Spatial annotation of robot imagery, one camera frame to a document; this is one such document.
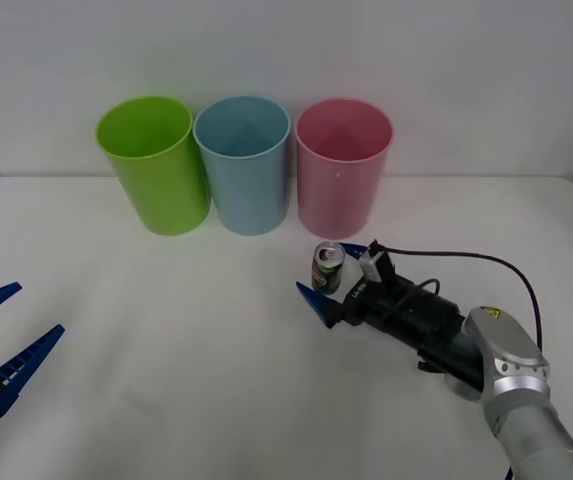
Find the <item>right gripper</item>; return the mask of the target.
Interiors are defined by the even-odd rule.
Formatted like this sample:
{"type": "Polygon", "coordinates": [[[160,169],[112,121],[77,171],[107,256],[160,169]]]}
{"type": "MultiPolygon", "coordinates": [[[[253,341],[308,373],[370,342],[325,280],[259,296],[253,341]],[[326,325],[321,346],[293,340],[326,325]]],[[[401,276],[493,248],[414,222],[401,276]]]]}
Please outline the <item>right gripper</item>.
{"type": "MultiPolygon", "coordinates": [[[[339,245],[346,255],[355,259],[368,251],[367,245],[346,242],[339,245]]],[[[366,324],[382,333],[391,332],[402,309],[399,303],[406,302],[418,289],[413,282],[401,276],[392,283],[372,282],[361,276],[340,303],[301,282],[297,282],[296,287],[328,329],[345,322],[351,326],[366,324]]]]}

